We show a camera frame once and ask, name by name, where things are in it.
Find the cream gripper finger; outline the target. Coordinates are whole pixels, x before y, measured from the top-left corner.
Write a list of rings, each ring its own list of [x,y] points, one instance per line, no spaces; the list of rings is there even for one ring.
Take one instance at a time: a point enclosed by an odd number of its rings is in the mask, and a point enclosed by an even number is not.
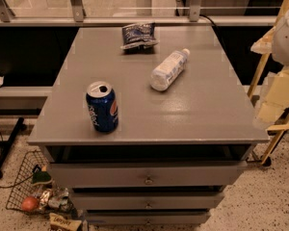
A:
[[[270,72],[264,80],[256,102],[253,125],[267,129],[289,108],[289,66],[279,73]]]

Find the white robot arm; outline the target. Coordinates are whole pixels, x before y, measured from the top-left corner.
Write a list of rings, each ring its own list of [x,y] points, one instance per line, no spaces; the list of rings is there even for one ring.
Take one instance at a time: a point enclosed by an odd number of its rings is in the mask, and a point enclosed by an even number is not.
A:
[[[251,51],[271,53],[273,60],[283,65],[279,73],[267,75],[256,102],[253,124],[267,129],[289,108],[289,10],[272,30],[252,45]]]

